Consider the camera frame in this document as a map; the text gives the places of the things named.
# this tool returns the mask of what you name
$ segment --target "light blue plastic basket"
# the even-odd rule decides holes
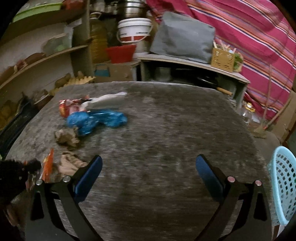
[[[296,211],[296,158],[289,149],[279,146],[268,169],[279,223],[287,225]]]

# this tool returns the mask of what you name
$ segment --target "red container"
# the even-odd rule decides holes
[[[133,59],[133,54],[136,50],[137,45],[124,45],[107,48],[107,53],[110,57],[111,63],[119,64],[131,62]]]

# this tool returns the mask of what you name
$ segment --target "metal screw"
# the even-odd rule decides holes
[[[63,178],[63,182],[65,182],[65,183],[68,183],[70,180],[71,180],[71,177],[70,176],[65,176]]]
[[[38,186],[39,186],[39,185],[41,185],[41,184],[42,184],[42,182],[43,182],[43,181],[42,181],[42,179],[39,179],[39,180],[37,180],[37,181],[36,181],[36,185],[38,185]]]
[[[261,186],[261,185],[262,185],[262,182],[260,182],[259,180],[256,180],[256,181],[255,181],[255,184],[256,184],[257,186]]]
[[[235,182],[235,178],[232,177],[232,176],[229,176],[229,177],[227,178],[227,180],[228,180],[230,183]]]

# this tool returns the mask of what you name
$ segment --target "green plastic tray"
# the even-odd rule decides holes
[[[27,18],[32,15],[36,15],[42,12],[50,12],[50,11],[58,11],[61,9],[62,3],[50,3],[50,4],[44,4],[36,7],[29,8],[23,12],[20,12],[16,14],[16,16],[13,18],[12,22],[16,22],[18,20],[21,20],[23,18]]]

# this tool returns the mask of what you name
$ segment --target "blue plastic bag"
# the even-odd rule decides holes
[[[67,126],[78,127],[78,135],[85,136],[92,132],[98,124],[118,127],[127,123],[127,117],[113,110],[96,110],[91,112],[74,112],[67,117]]]

